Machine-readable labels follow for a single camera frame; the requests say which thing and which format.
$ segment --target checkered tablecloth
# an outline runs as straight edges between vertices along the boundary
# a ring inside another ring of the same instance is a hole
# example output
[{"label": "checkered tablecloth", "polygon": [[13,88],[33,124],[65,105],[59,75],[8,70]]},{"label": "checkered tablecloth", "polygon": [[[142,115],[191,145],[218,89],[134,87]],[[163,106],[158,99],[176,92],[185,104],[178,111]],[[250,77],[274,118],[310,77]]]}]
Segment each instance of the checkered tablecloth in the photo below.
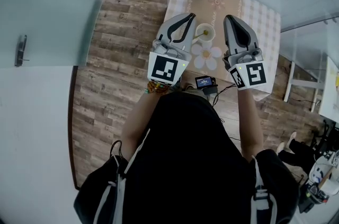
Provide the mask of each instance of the checkered tablecloth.
[{"label": "checkered tablecloth", "polygon": [[[165,20],[190,11],[192,0],[169,0]],[[267,65],[267,84],[256,88],[264,92],[259,98],[272,93],[280,45],[280,14],[256,0],[239,0],[238,17],[245,21],[255,32],[263,58]],[[231,75],[226,73],[225,80],[234,82]]]}]

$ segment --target backpack strap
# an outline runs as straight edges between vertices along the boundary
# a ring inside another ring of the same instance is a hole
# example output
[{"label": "backpack strap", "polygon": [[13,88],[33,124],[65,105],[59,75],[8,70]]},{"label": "backpack strap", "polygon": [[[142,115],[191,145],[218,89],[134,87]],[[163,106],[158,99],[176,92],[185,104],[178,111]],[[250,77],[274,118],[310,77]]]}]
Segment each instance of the backpack strap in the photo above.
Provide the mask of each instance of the backpack strap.
[{"label": "backpack strap", "polygon": [[264,221],[258,220],[258,211],[270,210],[271,211],[271,221],[270,224],[275,224],[276,214],[278,212],[278,207],[276,206],[276,200],[274,196],[267,191],[264,186],[264,182],[261,178],[258,162],[254,156],[252,156],[255,161],[255,174],[256,174],[256,183],[255,183],[255,193],[251,198],[251,224],[263,223]]},{"label": "backpack strap", "polygon": [[111,190],[111,187],[116,187],[116,183],[115,182],[108,182],[108,186],[106,187],[105,191],[103,192],[102,194],[102,197],[100,199],[100,203],[96,209],[96,213],[95,213],[95,216],[94,216],[94,221],[93,221],[93,224],[97,224],[98,222],[98,219],[99,219],[99,215],[100,215],[100,212],[101,212],[101,209],[103,208],[107,198],[108,198],[108,195],[110,193],[110,190]]},{"label": "backpack strap", "polygon": [[150,132],[150,129],[148,129],[144,140],[142,141],[140,146],[137,148],[132,158],[129,160],[126,168],[125,169],[124,167],[118,168],[119,172],[118,172],[118,181],[117,181],[117,202],[115,204],[113,224],[122,224],[122,211],[123,211],[123,200],[125,196],[126,173],[128,172],[129,168],[131,167],[134,160],[136,159],[138,152],[141,151],[149,132]]}]

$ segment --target white sneaker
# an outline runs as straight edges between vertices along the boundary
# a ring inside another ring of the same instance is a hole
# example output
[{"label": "white sneaker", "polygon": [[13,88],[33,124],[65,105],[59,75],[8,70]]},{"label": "white sneaker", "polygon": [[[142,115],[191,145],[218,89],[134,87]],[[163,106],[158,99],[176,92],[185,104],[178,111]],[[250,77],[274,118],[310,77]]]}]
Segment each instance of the white sneaker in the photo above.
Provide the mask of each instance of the white sneaker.
[{"label": "white sneaker", "polygon": [[287,144],[286,144],[286,147],[290,149],[290,144],[291,144],[291,141],[294,140],[297,136],[297,132],[294,131],[291,136],[290,136],[290,139],[288,140]]},{"label": "white sneaker", "polygon": [[281,152],[282,150],[284,150],[285,147],[285,142],[281,142],[278,147],[276,148],[276,154],[278,154],[279,152]]}]

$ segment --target spoon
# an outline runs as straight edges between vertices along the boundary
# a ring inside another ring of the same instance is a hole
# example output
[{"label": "spoon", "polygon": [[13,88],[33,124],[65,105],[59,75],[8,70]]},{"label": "spoon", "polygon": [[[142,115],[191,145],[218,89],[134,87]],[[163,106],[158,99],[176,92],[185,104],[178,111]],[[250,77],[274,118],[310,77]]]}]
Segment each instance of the spoon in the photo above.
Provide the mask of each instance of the spoon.
[{"label": "spoon", "polygon": [[196,35],[194,38],[196,39],[196,38],[200,37],[201,35],[208,35],[208,31],[204,30],[202,34]]}]

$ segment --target small screen device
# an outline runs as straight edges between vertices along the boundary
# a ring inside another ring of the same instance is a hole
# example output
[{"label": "small screen device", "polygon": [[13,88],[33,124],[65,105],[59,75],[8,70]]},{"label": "small screen device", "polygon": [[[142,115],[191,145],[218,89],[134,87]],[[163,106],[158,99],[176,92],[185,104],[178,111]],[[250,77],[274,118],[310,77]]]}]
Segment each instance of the small screen device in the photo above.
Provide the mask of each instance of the small screen device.
[{"label": "small screen device", "polygon": [[210,76],[200,76],[195,78],[197,89],[202,89],[205,95],[217,93],[216,79]]},{"label": "small screen device", "polygon": [[198,77],[195,79],[195,82],[197,83],[197,88],[202,89],[203,87],[212,85],[212,78],[209,76],[206,77]]}]

